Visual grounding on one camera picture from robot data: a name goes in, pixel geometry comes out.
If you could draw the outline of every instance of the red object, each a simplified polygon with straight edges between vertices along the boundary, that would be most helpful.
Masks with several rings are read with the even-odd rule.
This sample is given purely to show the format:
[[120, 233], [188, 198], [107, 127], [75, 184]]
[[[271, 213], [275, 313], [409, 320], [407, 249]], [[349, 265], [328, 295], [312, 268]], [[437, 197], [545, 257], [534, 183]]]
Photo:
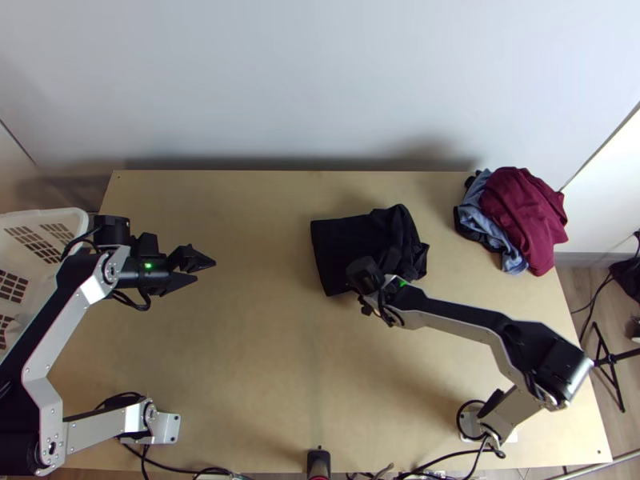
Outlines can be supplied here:
[[554, 266], [554, 245], [569, 240], [564, 197], [526, 168], [506, 166], [487, 180], [480, 208], [522, 252], [531, 272], [541, 276]]

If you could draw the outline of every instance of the black joint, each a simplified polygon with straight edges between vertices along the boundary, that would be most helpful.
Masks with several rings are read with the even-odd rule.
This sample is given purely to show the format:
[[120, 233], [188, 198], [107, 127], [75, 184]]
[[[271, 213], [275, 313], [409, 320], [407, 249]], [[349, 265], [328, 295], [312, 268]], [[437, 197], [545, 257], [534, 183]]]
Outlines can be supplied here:
[[94, 228], [98, 229], [94, 234], [94, 243], [98, 246], [130, 244], [130, 222], [126, 217], [96, 215]]
[[362, 297], [362, 295], [358, 296], [358, 301], [360, 302], [360, 305], [362, 305], [362, 307], [360, 307], [360, 312], [367, 317], [371, 316], [371, 314], [374, 312], [374, 308], [367, 302], [365, 302], [365, 299]]
[[361, 295], [372, 294], [380, 290], [385, 282], [385, 275], [372, 257], [353, 260], [346, 268], [349, 285]]

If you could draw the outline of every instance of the black cable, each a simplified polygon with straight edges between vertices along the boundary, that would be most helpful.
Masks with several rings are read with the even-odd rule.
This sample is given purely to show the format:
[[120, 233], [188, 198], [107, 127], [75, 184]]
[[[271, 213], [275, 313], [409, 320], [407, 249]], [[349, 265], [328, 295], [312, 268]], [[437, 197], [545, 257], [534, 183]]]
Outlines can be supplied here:
[[[600, 288], [600, 287], [601, 287], [601, 286], [603, 286], [603, 285], [606, 285], [606, 284], [607, 284], [607, 283], [609, 283], [611, 280], [613, 280], [613, 279], [611, 278], [611, 274], [608, 274], [608, 275], [606, 276], [606, 278], [604, 279], [604, 281], [602, 281], [602, 283], [598, 286], [598, 288]], [[588, 308], [591, 306], [591, 304], [592, 304], [592, 303], [594, 303], [594, 299], [595, 299], [596, 295], [597, 295], [597, 294], [594, 294], [594, 296], [593, 296], [593, 297], [591, 297], [591, 299], [589, 300], [589, 303], [587, 303], [586, 305], [584, 305], [584, 306], [583, 306], [583, 307], [581, 307], [581, 308], [578, 308], [577, 310], [572, 310], [572, 311], [571, 311], [571, 312], [569, 312], [569, 313], [573, 315], [573, 314], [577, 314], [577, 313], [579, 313], [579, 312], [582, 312], [583, 310], [588, 309]]]
[[142, 448], [142, 456], [140, 457], [140, 470], [145, 480], [149, 480], [149, 475], [146, 474], [146, 454], [149, 452], [149, 445], [144, 445]]
[[138, 392], [122, 392], [121, 394], [116, 394], [113, 397], [105, 398], [98, 404], [98, 406], [94, 408], [94, 410], [97, 410], [101, 406], [105, 405], [109, 400], [114, 400], [115, 398], [122, 398], [122, 397], [137, 397], [139, 399], [142, 399], [144, 395], [140, 395]]
[[[144, 455], [144, 452], [141, 454], [140, 452], [136, 451], [135, 449], [131, 448], [130, 446], [128, 446], [125, 443], [123, 443], [122, 446], [124, 446], [129, 452], [134, 454], [136, 457], [142, 459], [142, 456]], [[177, 468], [175, 466], [164, 465], [164, 464], [162, 464], [160, 462], [152, 460], [148, 456], [145, 456], [145, 460], [144, 461], [145, 461], [145, 463], [148, 463], [150, 465], [156, 466], [157, 468], [162, 469], [162, 470], [166, 470], [168, 472], [174, 472], [176, 474], [194, 475], [194, 478], [198, 478], [197, 475], [204, 475], [207, 472], [208, 473], [219, 473], [219, 474], [223, 474], [223, 475], [233, 475], [234, 474], [231, 470], [228, 470], [226, 468], [222, 468], [221, 466], [208, 466], [207, 468], [204, 468], [204, 469], [201, 469], [201, 470], [190, 470], [190, 469], [187, 469], [187, 468]], [[245, 478], [246, 480], [253, 480], [251, 477], [247, 477], [244, 474], [235, 474], [235, 476], [239, 476], [239, 477]]]
[[214, 474], [214, 475], [231, 475], [233, 476], [233, 472], [230, 472], [226, 468], [220, 468], [218, 466], [208, 466], [207, 468], [203, 468], [199, 472], [194, 475], [194, 480], [198, 480], [200, 475], [204, 474]]
[[489, 445], [489, 449], [488, 450], [461, 450], [459, 452], [453, 452], [452, 454], [448, 454], [448, 455], [443, 455], [440, 458], [436, 458], [435, 460], [433, 460], [432, 462], [429, 463], [425, 463], [424, 465], [420, 465], [417, 468], [414, 468], [411, 472], [405, 472], [404, 474], [400, 474], [396, 477], [396, 480], [403, 480], [404, 478], [410, 477], [411, 475], [422, 475], [424, 474], [422, 471], [429, 468], [432, 465], [435, 465], [436, 463], [440, 463], [440, 462], [444, 462], [445, 460], [448, 460], [449, 458], [453, 458], [453, 457], [459, 457], [461, 455], [469, 455], [469, 454], [479, 454], [483, 451], [489, 451], [489, 452], [493, 452], [495, 454], [496, 457], [498, 458], [505, 458], [506, 455], [502, 450], [498, 450], [496, 448], [494, 448], [492, 445]]
[[142, 288], [138, 288], [138, 292], [140, 293], [142, 300], [145, 301], [143, 305], [137, 304], [136, 302], [131, 300], [129, 296], [127, 296], [120, 290], [112, 290], [111, 297], [113, 300], [116, 300], [117, 302], [120, 302], [124, 305], [130, 306], [131, 308], [134, 308], [139, 312], [146, 312], [149, 308], [151, 308], [151, 298], [149, 297], [148, 293], [145, 292]]
[[[142, 454], [140, 452], [137, 452], [136, 450], [134, 450], [133, 448], [131, 448], [127, 444], [123, 443], [122, 446], [124, 446], [129, 452], [134, 454], [136, 457], [142, 458]], [[145, 457], [145, 462], [150, 464], [150, 465], [156, 466], [157, 468], [166, 470], [168, 472], [174, 472], [176, 474], [195, 475], [198, 472], [198, 470], [188, 470], [188, 469], [184, 469], [184, 468], [176, 468], [174, 466], [163, 465], [160, 462], [156, 462], [155, 460], [151, 460], [151, 458], [149, 458], [149, 457]]]
[[60, 255], [60, 262], [62, 260], [64, 260], [67, 257], [67, 255], [69, 255], [69, 252], [71, 252], [71, 249], [76, 244], [78, 244], [80, 242], [87, 242], [87, 243], [91, 244], [91, 246], [94, 248], [96, 253], [100, 253], [100, 249], [91, 240], [87, 240], [87, 237], [90, 237], [91, 235], [99, 232], [101, 228], [102, 228], [101, 226], [97, 226], [97, 227], [93, 228], [92, 230], [89, 230], [89, 231], [85, 232], [84, 234], [77, 236], [76, 238], [71, 240], [69, 243], [67, 243], [65, 245], [64, 250], [62, 250], [62, 253]]
[[[638, 240], [638, 247], [635, 249], [635, 254], [634, 254], [633, 257], [630, 258], [630, 260], [633, 260], [634, 258], [638, 258], [638, 254], [640, 254], [640, 231], [634, 232], [634, 236]], [[635, 264], [630, 266], [628, 270], [632, 270], [632, 269], [636, 268], [637, 266], [638, 266], [638, 263], [636, 262]], [[584, 305], [584, 307], [582, 307], [582, 308], [578, 308], [577, 310], [572, 310], [570, 312], [573, 315], [573, 314], [576, 314], [578, 312], [582, 312], [583, 310], [586, 310], [587, 308], [589, 309], [589, 314], [587, 315], [584, 323], [582, 324], [582, 327], [580, 328], [580, 335], [578, 336], [578, 339], [579, 339], [580, 343], [582, 343], [582, 339], [584, 338], [585, 333], [586, 333], [586, 328], [589, 326], [589, 322], [591, 321], [591, 317], [593, 317], [593, 315], [594, 315], [595, 301], [598, 298], [598, 295], [600, 294], [602, 289], [605, 286], [609, 285], [613, 280], [614, 280], [614, 278], [613, 278], [611, 272], [609, 272], [609, 274], [602, 281], [600, 286], [596, 289], [595, 294], [594, 294], [593, 297], [591, 297], [591, 300], [589, 300], [589, 303]]]
[[594, 315], [595, 301], [598, 299], [598, 295], [600, 294], [602, 289], [605, 286], [609, 285], [613, 280], [614, 279], [613, 279], [613, 277], [611, 277], [611, 273], [609, 273], [606, 276], [606, 278], [604, 279], [604, 281], [600, 284], [598, 289], [595, 291], [595, 294], [592, 297], [591, 302], [589, 304], [589, 314], [586, 316], [586, 319], [585, 319], [584, 323], [582, 324], [582, 327], [580, 328], [580, 335], [578, 336], [578, 340], [580, 341], [580, 343], [582, 343], [582, 339], [585, 337], [586, 328], [588, 327], [589, 322], [591, 321], [591, 317], [593, 317], [593, 315]]
[[489, 440], [489, 435], [485, 436], [485, 439], [482, 440], [482, 444], [480, 445], [480, 450], [478, 450], [478, 454], [475, 456], [474, 465], [471, 467], [471, 471], [462, 480], [469, 480], [473, 476], [475, 472], [475, 468], [478, 466], [478, 460], [480, 460], [480, 455], [484, 451], [485, 445], [488, 440]]

